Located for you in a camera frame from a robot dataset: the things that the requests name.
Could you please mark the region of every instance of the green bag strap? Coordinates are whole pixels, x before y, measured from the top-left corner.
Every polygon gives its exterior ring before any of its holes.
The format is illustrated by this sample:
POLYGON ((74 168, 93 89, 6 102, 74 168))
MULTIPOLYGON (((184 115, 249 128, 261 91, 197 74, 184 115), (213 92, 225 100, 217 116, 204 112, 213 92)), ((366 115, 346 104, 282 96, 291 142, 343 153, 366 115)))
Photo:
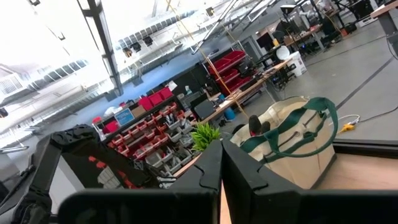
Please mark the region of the green bag strap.
POLYGON ((281 157, 307 157, 318 154, 319 152, 325 150, 333 142, 334 138, 336 137, 337 130, 338 130, 338 117, 337 117, 335 104, 327 98, 316 97, 310 99, 302 108, 293 110, 288 115, 288 117, 278 126, 278 128, 270 130, 266 132, 264 135, 254 136, 249 138, 241 145, 241 149, 247 153, 250 153, 258 145, 266 141, 269 141, 271 151, 275 153, 275 155, 265 158, 265 162, 272 162, 277 159, 280 159, 281 157), (324 111, 326 109, 329 110, 330 112, 334 124, 334 129, 330 139, 322 147, 320 147, 316 151, 309 152, 306 154, 292 154, 294 151, 296 151, 304 144, 307 144, 315 140, 315 137, 317 136, 318 132, 322 129, 325 123, 326 114, 324 113, 321 114, 323 115, 322 121, 316 128, 315 133, 310 133, 310 132, 304 133, 303 135, 304 138, 301 141, 296 142, 292 147, 290 147, 284 152, 279 151, 278 147, 279 133, 284 133, 285 131, 289 130, 290 128, 293 128, 297 123, 299 123, 300 118, 304 115, 306 110, 324 111))
MULTIPOLYGON (((314 133, 312 133, 312 132, 304 133, 302 140, 300 140, 299 142, 296 142, 292 147, 288 148, 284 152, 280 152, 279 147, 278 147, 279 129, 275 128, 271 131, 266 132, 264 134, 264 137, 268 140, 271 151, 273 153, 275 153, 276 156, 279 156, 279 157, 302 158, 302 157, 308 157, 308 156, 313 156, 315 154, 318 154, 318 153, 322 152, 323 150, 325 150, 327 147, 329 147, 330 144, 332 144, 333 140, 335 139, 335 137, 337 135, 337 131, 338 131, 338 117, 337 117, 336 107, 335 107, 335 104, 332 101, 330 101, 329 99, 322 98, 322 97, 312 98, 302 108, 293 111, 284 122, 288 122, 288 123, 296 122, 297 121, 296 115, 303 114, 301 112, 301 110, 325 111, 326 109, 329 111, 330 117, 333 121, 333 132, 332 132, 329 140, 327 140, 327 142, 324 143, 323 146, 319 147, 317 150, 315 150, 313 152, 308 152, 308 153, 304 153, 304 154, 293 154, 293 152, 296 151, 297 149, 299 149, 301 146, 315 140, 316 136, 318 135, 318 132, 322 129, 323 125, 325 124, 325 121, 326 121, 325 113, 322 114, 322 121, 317 126, 314 133)), ((274 161, 276 159, 277 158, 270 157, 270 158, 267 158, 267 161, 270 162, 271 160, 274 161)))

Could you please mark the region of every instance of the green plant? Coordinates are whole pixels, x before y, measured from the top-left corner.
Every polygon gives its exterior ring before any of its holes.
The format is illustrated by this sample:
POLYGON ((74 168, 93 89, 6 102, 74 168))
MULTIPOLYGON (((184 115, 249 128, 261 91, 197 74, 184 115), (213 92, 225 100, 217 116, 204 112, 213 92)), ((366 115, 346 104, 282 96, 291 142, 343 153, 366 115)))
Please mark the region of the green plant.
POLYGON ((219 139, 221 136, 220 129, 213 128, 208 123, 198 124, 195 131, 192 132, 193 149, 203 152, 212 140, 219 139))

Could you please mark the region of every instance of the concrete floor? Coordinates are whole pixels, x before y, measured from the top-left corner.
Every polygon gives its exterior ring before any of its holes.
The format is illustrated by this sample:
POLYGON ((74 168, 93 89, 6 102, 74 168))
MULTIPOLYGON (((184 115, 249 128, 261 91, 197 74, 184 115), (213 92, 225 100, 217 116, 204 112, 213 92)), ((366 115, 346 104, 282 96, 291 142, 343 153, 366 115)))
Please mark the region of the concrete floor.
MULTIPOLYGON (((280 96, 327 97, 339 106, 339 117, 359 114, 366 119, 395 108, 398 105, 398 61, 392 58, 384 36, 376 21, 358 29, 328 51, 307 58, 305 64, 308 71, 292 80, 280 96), (373 78, 346 100, 369 77, 373 78)), ((268 95, 263 94, 245 106, 244 110, 249 116, 259 115, 271 104, 268 95)), ((338 138, 395 140, 398 133, 397 118, 398 111, 395 111, 361 123, 354 131, 340 134, 338 138)), ((231 132, 241 123, 247 123, 247 119, 239 113, 222 130, 231 132)))

